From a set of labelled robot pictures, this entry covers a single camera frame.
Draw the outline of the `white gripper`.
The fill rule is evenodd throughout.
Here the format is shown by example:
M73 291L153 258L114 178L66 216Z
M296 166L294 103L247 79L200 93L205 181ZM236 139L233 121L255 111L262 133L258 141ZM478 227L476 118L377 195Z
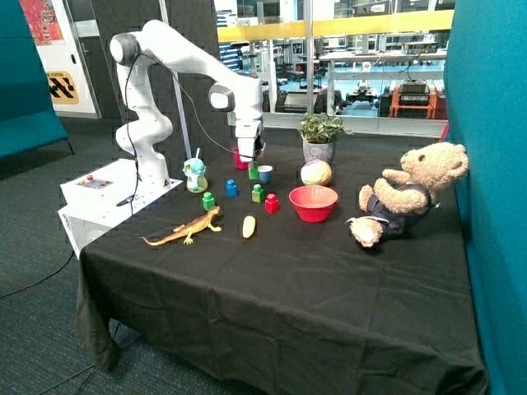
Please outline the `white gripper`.
M249 168L254 168L254 161L260 163L259 156L265 148L265 143L261 140L263 130L264 125L261 118L236 120L235 135L238 156L241 161L249 161Z

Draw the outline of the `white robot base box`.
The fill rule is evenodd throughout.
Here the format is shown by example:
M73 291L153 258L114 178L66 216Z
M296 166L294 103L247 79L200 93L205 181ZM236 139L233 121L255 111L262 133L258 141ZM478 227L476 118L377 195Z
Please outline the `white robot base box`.
M66 205L58 216L75 255L181 183L171 178L146 183L137 178L134 160L119 159L61 184Z

